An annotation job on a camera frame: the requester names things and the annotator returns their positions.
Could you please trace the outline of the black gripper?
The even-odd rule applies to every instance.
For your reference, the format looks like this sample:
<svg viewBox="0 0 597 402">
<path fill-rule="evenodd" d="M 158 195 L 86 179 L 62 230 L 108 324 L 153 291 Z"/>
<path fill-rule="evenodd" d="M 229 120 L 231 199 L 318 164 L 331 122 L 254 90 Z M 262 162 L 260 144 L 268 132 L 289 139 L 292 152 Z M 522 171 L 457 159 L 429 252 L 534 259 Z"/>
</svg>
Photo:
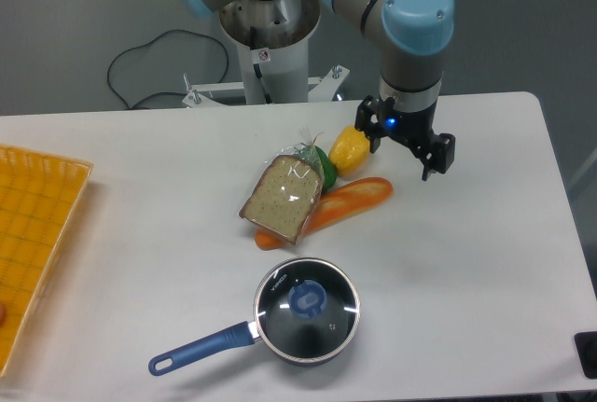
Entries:
<svg viewBox="0 0 597 402">
<path fill-rule="evenodd" d="M 441 87 L 439 79 L 425 90 L 399 90 L 380 80 L 379 101 L 368 95 L 356 108 L 354 128 L 375 153 L 388 137 L 406 146 L 423 165 L 422 180 L 445 174 L 454 162 L 455 136 L 434 134 L 433 120 Z"/>
</svg>

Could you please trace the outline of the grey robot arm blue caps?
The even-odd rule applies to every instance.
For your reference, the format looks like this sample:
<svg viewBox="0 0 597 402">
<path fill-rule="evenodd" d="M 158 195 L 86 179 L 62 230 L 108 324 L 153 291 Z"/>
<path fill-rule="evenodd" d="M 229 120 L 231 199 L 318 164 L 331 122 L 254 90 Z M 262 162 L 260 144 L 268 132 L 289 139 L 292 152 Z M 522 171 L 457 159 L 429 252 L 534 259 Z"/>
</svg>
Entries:
<svg viewBox="0 0 597 402">
<path fill-rule="evenodd" d="M 454 0 L 182 0 L 197 17 L 217 15 L 236 44 L 249 104 L 307 99 L 307 43 L 322 7 L 351 23 L 381 52 L 379 93 L 357 108 L 371 150 L 383 138 L 407 147 L 425 173 L 445 173 L 455 139 L 432 128 L 454 28 Z"/>
</svg>

